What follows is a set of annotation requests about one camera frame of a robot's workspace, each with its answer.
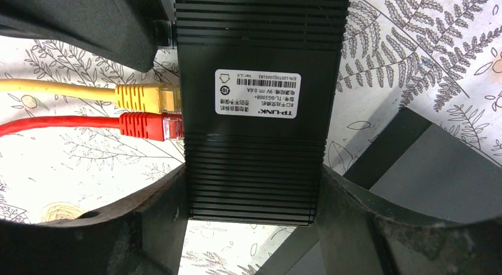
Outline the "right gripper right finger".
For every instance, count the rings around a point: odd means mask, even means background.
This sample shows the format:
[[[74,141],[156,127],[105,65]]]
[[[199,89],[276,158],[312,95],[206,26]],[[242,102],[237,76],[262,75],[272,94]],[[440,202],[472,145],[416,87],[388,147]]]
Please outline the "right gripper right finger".
[[[451,222],[391,203],[323,166],[316,215],[327,274],[500,274],[501,218]]]

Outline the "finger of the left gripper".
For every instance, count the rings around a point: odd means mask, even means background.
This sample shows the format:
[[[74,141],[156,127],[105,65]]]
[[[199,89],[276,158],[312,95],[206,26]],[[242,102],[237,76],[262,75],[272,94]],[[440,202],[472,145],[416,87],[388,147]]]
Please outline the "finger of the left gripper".
[[[173,0],[1,0],[1,35],[57,40],[134,70],[175,47]]]

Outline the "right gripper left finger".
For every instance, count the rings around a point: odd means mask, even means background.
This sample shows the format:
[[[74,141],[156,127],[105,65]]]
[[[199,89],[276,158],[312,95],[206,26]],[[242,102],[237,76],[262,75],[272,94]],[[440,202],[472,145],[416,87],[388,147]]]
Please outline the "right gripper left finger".
[[[188,224],[185,166],[76,219],[1,221],[2,274],[177,274]]]

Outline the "black network switch box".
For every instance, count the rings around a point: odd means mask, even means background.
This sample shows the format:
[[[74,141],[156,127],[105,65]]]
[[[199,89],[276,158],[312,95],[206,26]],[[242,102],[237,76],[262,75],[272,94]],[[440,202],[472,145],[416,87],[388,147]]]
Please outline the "black network switch box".
[[[501,168],[407,108],[339,175],[423,215],[461,224],[501,218]],[[327,274],[316,221],[297,228],[258,273]]]

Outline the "small black adapter box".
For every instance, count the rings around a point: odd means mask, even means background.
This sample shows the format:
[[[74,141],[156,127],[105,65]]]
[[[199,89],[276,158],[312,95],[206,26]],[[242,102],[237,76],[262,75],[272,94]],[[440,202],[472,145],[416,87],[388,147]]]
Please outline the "small black adapter box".
[[[174,0],[189,215],[314,222],[349,0]]]

